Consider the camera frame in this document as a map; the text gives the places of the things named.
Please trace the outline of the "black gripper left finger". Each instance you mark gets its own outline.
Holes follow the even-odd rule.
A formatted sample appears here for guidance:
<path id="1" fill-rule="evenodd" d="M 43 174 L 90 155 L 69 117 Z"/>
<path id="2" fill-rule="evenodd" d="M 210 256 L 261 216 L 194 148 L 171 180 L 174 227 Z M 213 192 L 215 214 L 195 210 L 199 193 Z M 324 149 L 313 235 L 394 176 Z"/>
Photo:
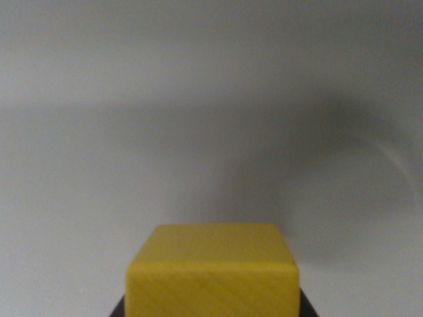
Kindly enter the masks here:
<path id="1" fill-rule="evenodd" d="M 109 317 L 125 317 L 125 296 L 119 300 L 117 305 L 114 307 L 113 311 L 110 313 Z"/>

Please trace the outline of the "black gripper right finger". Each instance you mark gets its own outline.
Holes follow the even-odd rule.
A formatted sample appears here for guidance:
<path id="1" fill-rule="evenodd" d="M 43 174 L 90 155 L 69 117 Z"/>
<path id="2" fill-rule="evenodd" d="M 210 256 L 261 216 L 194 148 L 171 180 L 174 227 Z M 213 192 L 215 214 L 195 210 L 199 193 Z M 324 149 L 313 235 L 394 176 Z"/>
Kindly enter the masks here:
<path id="1" fill-rule="evenodd" d="M 319 317 L 303 289 L 300 289 L 299 317 Z"/>

